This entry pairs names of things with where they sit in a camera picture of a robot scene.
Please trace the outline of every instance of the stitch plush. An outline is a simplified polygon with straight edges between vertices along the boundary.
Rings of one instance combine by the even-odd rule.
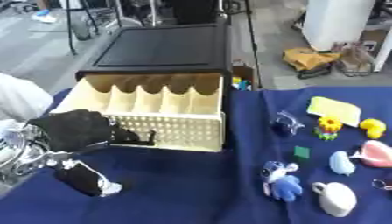
[[[298,195],[302,194],[302,187],[299,178],[286,175],[287,172],[294,172],[298,169],[297,164],[287,164],[277,161],[268,161],[262,168],[261,176],[263,180],[264,193],[272,196],[276,200],[292,202]]]

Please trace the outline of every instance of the pink fish toy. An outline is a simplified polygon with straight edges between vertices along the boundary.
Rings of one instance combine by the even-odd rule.
[[[373,167],[392,167],[392,149],[376,140],[366,141],[350,158],[359,158],[365,165]]]

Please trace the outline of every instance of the beige plastic organizer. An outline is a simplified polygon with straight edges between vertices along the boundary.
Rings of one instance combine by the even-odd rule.
[[[155,130],[154,148],[221,151],[222,91],[218,73],[86,75],[52,113],[99,111],[142,140]]]

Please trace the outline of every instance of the blue fabric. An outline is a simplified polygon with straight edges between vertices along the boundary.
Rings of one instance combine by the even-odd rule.
[[[366,140],[359,129],[344,127],[338,139],[318,140],[312,134],[316,117],[305,113],[309,99],[322,95],[362,108],[362,119],[378,118],[392,125],[390,87],[309,87],[292,91],[233,92],[229,115],[232,142],[222,153],[111,148],[85,159],[111,179],[133,179],[129,192],[89,198],[56,181],[43,170],[0,201],[4,223],[385,223],[392,218],[392,195],[371,186],[390,169],[356,162],[350,177],[328,168],[333,152],[353,152]],[[271,132],[270,118],[287,110],[306,127],[296,136]],[[382,139],[392,145],[390,130]],[[267,198],[258,177],[268,160],[291,161],[294,146],[311,148],[311,159],[293,172],[303,195],[292,203]],[[333,218],[318,205],[311,184],[337,181],[351,187],[358,205],[346,218]]]

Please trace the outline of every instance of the small green block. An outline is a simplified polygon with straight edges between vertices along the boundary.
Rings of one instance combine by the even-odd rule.
[[[296,146],[294,148],[294,159],[297,162],[304,162],[311,156],[311,150],[305,147]]]

